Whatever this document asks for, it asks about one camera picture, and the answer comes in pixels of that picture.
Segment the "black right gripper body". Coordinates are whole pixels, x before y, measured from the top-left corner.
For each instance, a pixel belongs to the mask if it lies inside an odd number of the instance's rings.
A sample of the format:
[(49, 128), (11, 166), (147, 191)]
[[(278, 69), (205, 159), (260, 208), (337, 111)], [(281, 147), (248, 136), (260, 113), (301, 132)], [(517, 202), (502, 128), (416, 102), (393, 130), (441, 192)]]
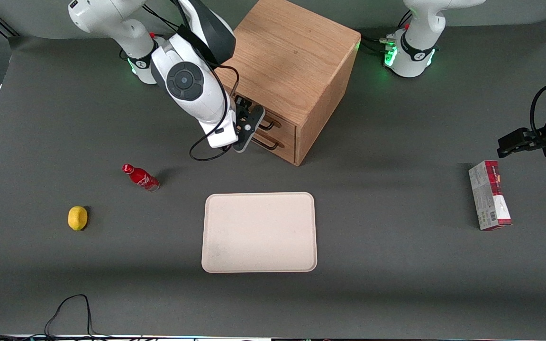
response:
[(240, 95), (234, 97), (236, 118), (247, 118), (250, 114), (251, 101)]

